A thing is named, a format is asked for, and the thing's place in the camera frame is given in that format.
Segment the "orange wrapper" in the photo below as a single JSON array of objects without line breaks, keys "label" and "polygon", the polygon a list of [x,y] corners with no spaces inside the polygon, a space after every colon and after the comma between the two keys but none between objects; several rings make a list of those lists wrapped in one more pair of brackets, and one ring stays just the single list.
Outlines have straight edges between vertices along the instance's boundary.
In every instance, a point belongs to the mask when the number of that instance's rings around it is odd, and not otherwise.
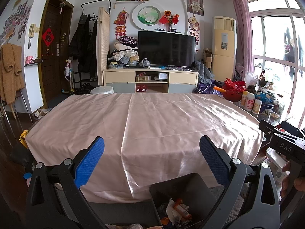
[{"label": "orange wrapper", "polygon": [[187,220],[191,220],[192,216],[191,214],[188,212],[188,209],[186,207],[186,205],[183,203],[183,200],[181,198],[178,198],[174,205],[173,205],[173,209],[178,212],[178,214],[181,216],[181,219],[183,221],[187,221]]}]

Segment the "black trash bin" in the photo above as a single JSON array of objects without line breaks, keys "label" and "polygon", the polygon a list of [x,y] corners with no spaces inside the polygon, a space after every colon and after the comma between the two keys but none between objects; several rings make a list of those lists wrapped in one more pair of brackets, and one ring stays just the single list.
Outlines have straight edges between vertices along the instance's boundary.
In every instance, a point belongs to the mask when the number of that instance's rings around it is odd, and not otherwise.
[{"label": "black trash bin", "polygon": [[[216,203],[216,198],[197,173],[153,184],[149,192],[163,228],[199,228]],[[166,208],[170,199],[175,202],[178,198],[183,200],[192,219],[181,219],[172,225]]]}]

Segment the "white pink-label canister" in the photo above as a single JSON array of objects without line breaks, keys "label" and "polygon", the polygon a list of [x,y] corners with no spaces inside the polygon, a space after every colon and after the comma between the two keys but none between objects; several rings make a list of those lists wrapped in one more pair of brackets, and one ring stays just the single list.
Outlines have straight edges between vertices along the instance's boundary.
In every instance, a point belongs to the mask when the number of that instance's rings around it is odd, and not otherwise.
[{"label": "white pink-label canister", "polygon": [[255,95],[253,93],[248,92],[245,100],[244,109],[248,112],[252,111],[254,101],[255,101]]}]

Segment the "yellow-label white canister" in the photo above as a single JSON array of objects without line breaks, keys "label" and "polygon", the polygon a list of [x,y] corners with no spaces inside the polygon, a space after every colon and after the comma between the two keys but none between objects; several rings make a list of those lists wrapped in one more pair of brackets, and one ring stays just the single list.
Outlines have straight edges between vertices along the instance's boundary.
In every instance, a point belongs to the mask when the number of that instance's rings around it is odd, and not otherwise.
[{"label": "yellow-label white canister", "polygon": [[244,108],[247,96],[248,96],[248,91],[245,90],[242,94],[241,101],[240,101],[241,108]]}]

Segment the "red plastic basket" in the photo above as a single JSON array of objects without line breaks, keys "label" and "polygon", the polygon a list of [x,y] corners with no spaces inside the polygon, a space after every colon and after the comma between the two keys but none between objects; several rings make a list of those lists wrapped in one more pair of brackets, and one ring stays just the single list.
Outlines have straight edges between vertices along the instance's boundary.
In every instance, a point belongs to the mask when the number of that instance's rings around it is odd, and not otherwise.
[{"label": "red plastic basket", "polygon": [[246,91],[245,81],[232,81],[231,79],[226,79],[222,88],[214,86],[213,88],[219,91],[222,96],[231,102],[239,102],[242,99],[243,92]]}]

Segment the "pink window curtain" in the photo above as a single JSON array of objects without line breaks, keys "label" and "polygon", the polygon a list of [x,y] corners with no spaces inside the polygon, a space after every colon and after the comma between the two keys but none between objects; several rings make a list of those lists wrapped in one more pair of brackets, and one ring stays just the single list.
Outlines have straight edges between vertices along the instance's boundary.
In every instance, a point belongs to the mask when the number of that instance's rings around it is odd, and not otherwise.
[{"label": "pink window curtain", "polygon": [[238,25],[237,53],[241,56],[237,66],[244,79],[246,74],[254,72],[252,22],[247,0],[233,0],[233,5]]}]

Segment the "pink satin tablecloth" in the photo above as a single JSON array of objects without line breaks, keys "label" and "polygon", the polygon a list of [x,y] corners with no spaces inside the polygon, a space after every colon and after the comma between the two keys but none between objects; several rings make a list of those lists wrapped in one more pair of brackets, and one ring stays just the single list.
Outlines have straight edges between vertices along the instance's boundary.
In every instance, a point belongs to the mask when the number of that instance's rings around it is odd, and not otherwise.
[{"label": "pink satin tablecloth", "polygon": [[93,203],[134,203],[149,198],[152,184],[189,173],[216,186],[199,149],[204,135],[245,164],[263,140],[252,115],[217,95],[159,93],[73,95],[25,140],[36,161],[48,166],[102,137],[104,153],[81,191]]}]

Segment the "beige standing air conditioner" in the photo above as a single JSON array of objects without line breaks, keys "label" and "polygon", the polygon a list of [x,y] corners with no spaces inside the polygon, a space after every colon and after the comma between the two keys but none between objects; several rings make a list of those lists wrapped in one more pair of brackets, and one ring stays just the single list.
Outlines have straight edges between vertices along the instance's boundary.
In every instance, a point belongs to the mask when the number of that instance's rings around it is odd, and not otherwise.
[{"label": "beige standing air conditioner", "polygon": [[232,80],[236,66],[236,20],[228,17],[214,17],[213,23],[211,71],[216,81]]}]

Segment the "white round stool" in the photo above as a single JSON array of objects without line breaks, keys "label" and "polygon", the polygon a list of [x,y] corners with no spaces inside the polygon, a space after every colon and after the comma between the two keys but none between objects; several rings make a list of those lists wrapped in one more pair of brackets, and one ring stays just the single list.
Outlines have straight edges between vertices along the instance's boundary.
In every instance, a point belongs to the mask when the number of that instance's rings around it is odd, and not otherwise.
[{"label": "white round stool", "polygon": [[90,94],[113,94],[114,88],[112,86],[98,86],[90,91]]}]

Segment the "brown hanging towel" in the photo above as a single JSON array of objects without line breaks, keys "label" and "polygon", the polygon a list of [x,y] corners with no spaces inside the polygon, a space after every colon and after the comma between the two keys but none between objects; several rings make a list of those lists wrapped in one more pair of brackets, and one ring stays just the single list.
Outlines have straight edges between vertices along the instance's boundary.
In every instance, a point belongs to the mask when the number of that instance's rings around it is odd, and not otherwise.
[{"label": "brown hanging towel", "polygon": [[15,102],[16,92],[25,88],[21,66],[22,47],[15,44],[1,46],[1,99]]}]

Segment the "beige TV cabinet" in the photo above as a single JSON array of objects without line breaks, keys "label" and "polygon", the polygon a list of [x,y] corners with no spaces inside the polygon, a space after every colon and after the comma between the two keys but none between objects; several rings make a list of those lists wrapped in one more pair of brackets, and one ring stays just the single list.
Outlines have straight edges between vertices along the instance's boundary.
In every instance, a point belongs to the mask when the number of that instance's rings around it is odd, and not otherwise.
[{"label": "beige TV cabinet", "polygon": [[198,73],[149,68],[105,69],[103,84],[116,93],[192,93]]}]

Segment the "black flat television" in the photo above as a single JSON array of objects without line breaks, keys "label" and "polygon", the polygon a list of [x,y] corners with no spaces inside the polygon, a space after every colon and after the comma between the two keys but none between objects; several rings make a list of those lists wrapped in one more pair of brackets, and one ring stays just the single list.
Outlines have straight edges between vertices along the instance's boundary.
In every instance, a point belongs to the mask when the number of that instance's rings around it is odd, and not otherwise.
[{"label": "black flat television", "polygon": [[195,61],[193,36],[161,31],[138,33],[138,55],[152,65],[191,66]]}]

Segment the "pile of clothes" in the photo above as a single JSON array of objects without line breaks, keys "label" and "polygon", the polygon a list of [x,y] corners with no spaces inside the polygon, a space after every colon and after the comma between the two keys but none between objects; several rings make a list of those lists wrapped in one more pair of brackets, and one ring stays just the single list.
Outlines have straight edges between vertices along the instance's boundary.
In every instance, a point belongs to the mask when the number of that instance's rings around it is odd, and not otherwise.
[{"label": "pile of clothes", "polygon": [[149,68],[150,62],[140,60],[137,47],[138,40],[131,36],[122,36],[114,43],[114,50],[108,53],[108,68]]}]

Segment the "dark brown door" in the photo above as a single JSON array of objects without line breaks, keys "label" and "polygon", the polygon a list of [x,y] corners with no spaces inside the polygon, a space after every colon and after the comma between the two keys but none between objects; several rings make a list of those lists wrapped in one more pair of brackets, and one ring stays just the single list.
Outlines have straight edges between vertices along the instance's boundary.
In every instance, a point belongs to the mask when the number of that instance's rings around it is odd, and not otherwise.
[{"label": "dark brown door", "polygon": [[43,107],[69,89],[65,79],[73,5],[66,0],[47,0],[38,38],[39,81]]}]

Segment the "round lotus wall picture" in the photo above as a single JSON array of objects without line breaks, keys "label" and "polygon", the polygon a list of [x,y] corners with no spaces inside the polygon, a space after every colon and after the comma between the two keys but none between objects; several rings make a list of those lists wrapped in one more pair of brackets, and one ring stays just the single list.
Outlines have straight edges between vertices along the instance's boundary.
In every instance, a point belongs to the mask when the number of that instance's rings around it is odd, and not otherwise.
[{"label": "round lotus wall picture", "polygon": [[132,21],[141,30],[158,30],[162,23],[159,22],[164,15],[164,9],[152,2],[140,3],[132,11]]}]

